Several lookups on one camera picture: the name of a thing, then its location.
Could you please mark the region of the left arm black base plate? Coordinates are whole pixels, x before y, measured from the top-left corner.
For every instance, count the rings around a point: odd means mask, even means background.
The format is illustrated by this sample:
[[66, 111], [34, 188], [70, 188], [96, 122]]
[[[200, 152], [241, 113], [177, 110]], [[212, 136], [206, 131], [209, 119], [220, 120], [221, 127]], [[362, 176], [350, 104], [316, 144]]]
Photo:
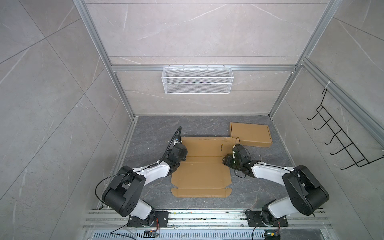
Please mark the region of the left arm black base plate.
[[169, 221], [169, 212], [155, 211], [148, 219], [142, 220], [138, 217], [130, 216], [128, 227], [150, 227], [150, 228], [166, 228]]

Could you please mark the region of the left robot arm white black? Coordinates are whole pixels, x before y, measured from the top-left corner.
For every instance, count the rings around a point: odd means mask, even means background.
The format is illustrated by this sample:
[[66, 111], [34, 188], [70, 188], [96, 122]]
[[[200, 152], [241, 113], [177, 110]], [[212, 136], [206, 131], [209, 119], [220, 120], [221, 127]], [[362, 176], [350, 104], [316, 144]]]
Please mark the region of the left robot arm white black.
[[140, 199], [144, 186], [174, 173], [186, 160], [187, 148], [176, 143], [166, 151], [163, 159], [142, 168], [123, 166], [113, 176], [101, 196], [101, 201], [115, 210], [121, 217], [136, 217], [149, 226], [155, 219], [155, 208]]

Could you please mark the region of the brown cardboard box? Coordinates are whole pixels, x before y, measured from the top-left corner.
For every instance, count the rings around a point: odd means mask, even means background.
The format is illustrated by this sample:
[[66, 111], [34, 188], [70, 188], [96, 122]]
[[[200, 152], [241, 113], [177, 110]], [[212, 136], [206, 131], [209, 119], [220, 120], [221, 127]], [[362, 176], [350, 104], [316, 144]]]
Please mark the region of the brown cardboard box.
[[188, 154], [172, 174], [172, 194], [177, 198], [227, 198], [232, 189], [230, 168], [223, 158], [231, 154], [235, 139], [227, 137], [185, 137]]
[[230, 123], [231, 138], [240, 140], [240, 144], [249, 147], [269, 148], [273, 144], [267, 125]]

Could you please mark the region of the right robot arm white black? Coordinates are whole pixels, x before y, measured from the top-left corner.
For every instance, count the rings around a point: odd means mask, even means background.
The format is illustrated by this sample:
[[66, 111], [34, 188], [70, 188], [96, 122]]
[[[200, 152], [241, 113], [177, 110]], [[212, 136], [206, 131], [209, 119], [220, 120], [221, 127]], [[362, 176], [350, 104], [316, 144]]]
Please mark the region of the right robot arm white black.
[[223, 164], [235, 172], [242, 172], [245, 177], [268, 180], [286, 188], [287, 197], [263, 206], [259, 219], [266, 226], [291, 214], [310, 216], [330, 199], [329, 193], [307, 167], [280, 167], [252, 160], [249, 151], [240, 144], [223, 158]]

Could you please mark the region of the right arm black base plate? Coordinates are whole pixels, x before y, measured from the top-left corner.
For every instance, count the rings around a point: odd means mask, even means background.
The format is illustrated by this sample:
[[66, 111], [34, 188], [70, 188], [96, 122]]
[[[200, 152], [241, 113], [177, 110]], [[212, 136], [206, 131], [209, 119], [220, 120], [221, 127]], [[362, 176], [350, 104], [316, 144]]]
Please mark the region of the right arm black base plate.
[[275, 218], [268, 211], [245, 210], [249, 227], [288, 227], [286, 217]]

